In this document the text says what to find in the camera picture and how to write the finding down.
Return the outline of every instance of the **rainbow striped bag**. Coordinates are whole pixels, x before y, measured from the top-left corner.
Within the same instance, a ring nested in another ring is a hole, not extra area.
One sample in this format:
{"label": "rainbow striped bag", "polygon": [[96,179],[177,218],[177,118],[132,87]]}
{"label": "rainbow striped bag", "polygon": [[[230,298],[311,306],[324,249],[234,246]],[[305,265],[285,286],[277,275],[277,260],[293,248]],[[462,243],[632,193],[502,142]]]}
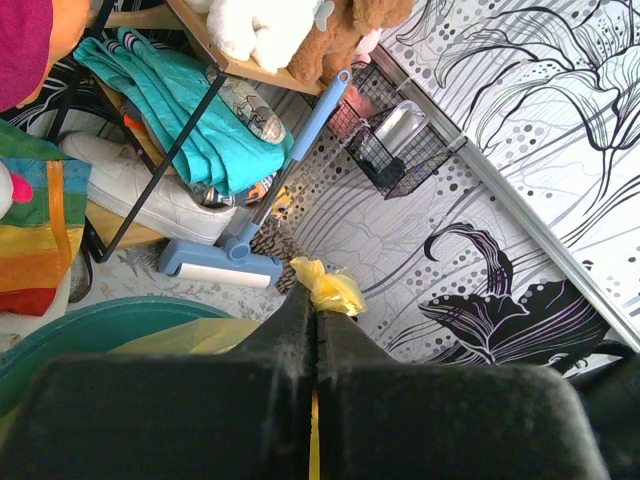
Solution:
{"label": "rainbow striped bag", "polygon": [[0,162],[33,188],[0,218],[0,312],[41,316],[80,247],[91,166],[3,121]]}

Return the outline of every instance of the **rainbow fabric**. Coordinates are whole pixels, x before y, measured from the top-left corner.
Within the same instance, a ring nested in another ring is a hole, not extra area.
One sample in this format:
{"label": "rainbow fabric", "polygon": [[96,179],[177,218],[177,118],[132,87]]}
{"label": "rainbow fabric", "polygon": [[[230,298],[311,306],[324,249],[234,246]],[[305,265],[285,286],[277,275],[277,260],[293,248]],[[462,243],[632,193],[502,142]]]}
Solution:
{"label": "rainbow fabric", "polygon": [[29,203],[14,203],[0,219],[0,312],[44,315],[69,267],[50,217],[51,160],[63,160],[64,221],[75,257],[82,240],[91,166],[0,121],[0,158],[33,187]]}

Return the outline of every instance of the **teal plastic bin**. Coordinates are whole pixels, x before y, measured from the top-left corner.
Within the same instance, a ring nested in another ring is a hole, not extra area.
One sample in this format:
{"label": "teal plastic bin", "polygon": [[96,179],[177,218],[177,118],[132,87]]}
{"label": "teal plastic bin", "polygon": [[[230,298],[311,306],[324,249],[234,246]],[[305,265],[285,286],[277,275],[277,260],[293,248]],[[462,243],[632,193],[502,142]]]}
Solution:
{"label": "teal plastic bin", "polygon": [[20,403],[34,377],[52,358],[73,352],[108,352],[198,318],[232,315],[188,300],[135,297],[99,303],[54,320],[2,355],[0,419]]}

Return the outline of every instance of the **lint roller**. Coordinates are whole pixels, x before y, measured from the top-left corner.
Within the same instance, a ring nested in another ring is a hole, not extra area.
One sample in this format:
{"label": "lint roller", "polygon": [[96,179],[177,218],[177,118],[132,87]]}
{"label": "lint roller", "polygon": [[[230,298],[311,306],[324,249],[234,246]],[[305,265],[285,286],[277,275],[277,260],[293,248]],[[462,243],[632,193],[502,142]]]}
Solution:
{"label": "lint roller", "polygon": [[229,238],[223,248],[187,240],[171,240],[158,259],[158,269],[161,272],[174,277],[248,287],[265,288],[275,285],[282,275],[282,263],[277,257],[251,253],[249,243],[271,213],[278,193],[295,168],[296,162],[301,161],[313,145],[342,97],[350,78],[347,70],[341,70],[324,91],[289,152],[289,159],[276,175],[269,192],[240,234]]}

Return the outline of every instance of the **black wire basket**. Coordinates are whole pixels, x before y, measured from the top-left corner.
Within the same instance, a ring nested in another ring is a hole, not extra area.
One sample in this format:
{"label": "black wire basket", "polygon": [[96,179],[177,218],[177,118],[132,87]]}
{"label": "black wire basket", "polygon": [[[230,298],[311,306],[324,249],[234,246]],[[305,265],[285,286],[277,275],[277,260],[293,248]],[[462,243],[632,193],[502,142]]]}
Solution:
{"label": "black wire basket", "polygon": [[[366,105],[354,104],[347,94],[329,120],[329,129],[385,199],[409,195],[453,153],[428,123],[395,155],[389,153],[376,130],[404,97],[373,63],[353,65],[353,85],[357,98],[368,99]],[[317,103],[316,97],[304,98],[312,107]]]}

